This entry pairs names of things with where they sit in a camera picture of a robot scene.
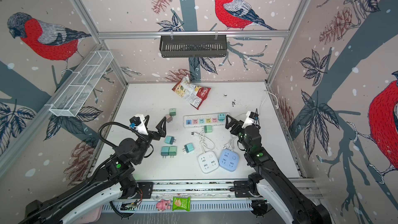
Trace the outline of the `light green plug adapter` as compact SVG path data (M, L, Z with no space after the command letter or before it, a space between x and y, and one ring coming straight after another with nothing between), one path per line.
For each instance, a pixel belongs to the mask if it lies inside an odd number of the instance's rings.
M212 125L205 125L203 130L205 133L212 133Z

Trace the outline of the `white multicolour power strip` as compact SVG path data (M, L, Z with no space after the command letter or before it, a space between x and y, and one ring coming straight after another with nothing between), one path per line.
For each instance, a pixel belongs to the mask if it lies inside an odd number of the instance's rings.
M204 127L205 125L221 126L226 124L226 120L219 122L218 115L222 113L215 114L202 114L202 115L186 115L183 117L183 126L185 128L196 128Z

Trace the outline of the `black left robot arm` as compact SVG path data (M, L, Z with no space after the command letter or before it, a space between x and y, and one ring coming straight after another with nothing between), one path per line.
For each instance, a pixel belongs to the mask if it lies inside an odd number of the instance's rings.
M167 118L163 117L154 131L147 128L149 118L148 115L137 114L130 119L130 125L114 121L103 124L98 130L99 138L113 149L114 154L104 160L90 177L67 192L45 202L35 200L29 203L22 223L71 224L107 202L121 197L130 198L141 192L133 177L134 167L150 156L147 150L152 147L153 140L166 137ZM137 138L126 138L115 145L102 135L102 130L110 125L131 131Z

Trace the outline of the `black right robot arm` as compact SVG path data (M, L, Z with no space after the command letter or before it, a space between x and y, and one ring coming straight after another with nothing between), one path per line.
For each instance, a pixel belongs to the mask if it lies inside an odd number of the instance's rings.
M268 200L286 224L331 224L327 208L302 194L262 146L257 120L254 112L245 121L226 115L226 129L238 137L247 165L255 170L248 176L249 192Z

